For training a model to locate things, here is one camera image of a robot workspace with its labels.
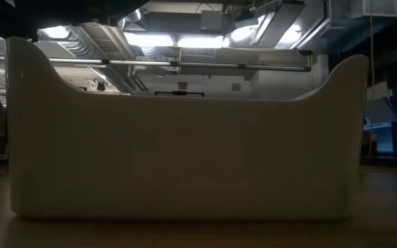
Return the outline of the grey ceiling box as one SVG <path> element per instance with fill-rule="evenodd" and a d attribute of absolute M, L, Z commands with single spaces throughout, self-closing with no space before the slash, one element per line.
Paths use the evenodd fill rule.
<path fill-rule="evenodd" d="M 221 31 L 222 13 L 214 10 L 202 10 L 200 28 L 202 31 Z"/>

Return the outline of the black bar fixture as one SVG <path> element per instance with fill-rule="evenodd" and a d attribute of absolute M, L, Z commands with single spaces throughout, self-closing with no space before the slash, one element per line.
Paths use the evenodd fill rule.
<path fill-rule="evenodd" d="M 201 98 L 205 97 L 204 92 L 188 92 L 188 91 L 183 91 L 183 90 L 177 90 L 177 91 L 155 91 L 154 96 L 199 96 Z"/>

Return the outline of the white plastic bin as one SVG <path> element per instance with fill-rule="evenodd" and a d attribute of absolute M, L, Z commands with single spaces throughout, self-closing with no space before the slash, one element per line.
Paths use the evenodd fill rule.
<path fill-rule="evenodd" d="M 31 218 L 340 220 L 358 190 L 369 60 L 290 101 L 84 92 L 6 41 L 11 210 Z"/>

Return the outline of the ceiling light panel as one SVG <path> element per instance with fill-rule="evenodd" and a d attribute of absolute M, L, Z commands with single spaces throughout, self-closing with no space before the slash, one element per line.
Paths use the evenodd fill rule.
<path fill-rule="evenodd" d="M 129 32 L 124 32 L 123 34 L 130 45 L 136 45 L 142 48 L 169 47 L 174 45 L 172 37 L 166 34 L 135 34 Z"/>
<path fill-rule="evenodd" d="M 51 39 L 66 39 L 70 35 L 70 31 L 62 25 L 43 28 L 41 31 Z"/>
<path fill-rule="evenodd" d="M 185 37 L 177 42 L 180 48 L 222 48 L 223 37 Z"/>

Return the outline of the rectangular metal air duct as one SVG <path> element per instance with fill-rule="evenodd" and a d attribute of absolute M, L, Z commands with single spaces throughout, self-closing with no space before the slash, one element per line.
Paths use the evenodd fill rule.
<path fill-rule="evenodd" d="M 261 49 L 301 50 L 329 23 L 329 0 L 272 0 L 250 44 Z"/>

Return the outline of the round silver air duct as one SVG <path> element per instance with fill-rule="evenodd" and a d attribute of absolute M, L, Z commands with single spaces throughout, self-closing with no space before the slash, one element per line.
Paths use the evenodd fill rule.
<path fill-rule="evenodd" d="M 143 11 L 138 8 L 123 18 L 122 30 L 137 30 L 145 31 L 144 23 L 142 22 Z"/>

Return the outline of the long horizontal ceiling pipe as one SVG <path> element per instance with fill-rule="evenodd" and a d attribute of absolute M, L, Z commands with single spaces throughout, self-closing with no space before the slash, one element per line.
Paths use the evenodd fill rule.
<path fill-rule="evenodd" d="M 141 61 L 141 60 L 111 60 L 111 59 L 60 59 L 49 58 L 52 63 L 70 63 L 84 65 L 142 65 L 152 67 L 176 67 L 176 68 L 219 68 L 233 70 L 267 70 L 284 72 L 309 72 L 312 69 L 306 66 L 293 65 L 263 65 L 244 63 L 215 63 L 192 61 Z"/>

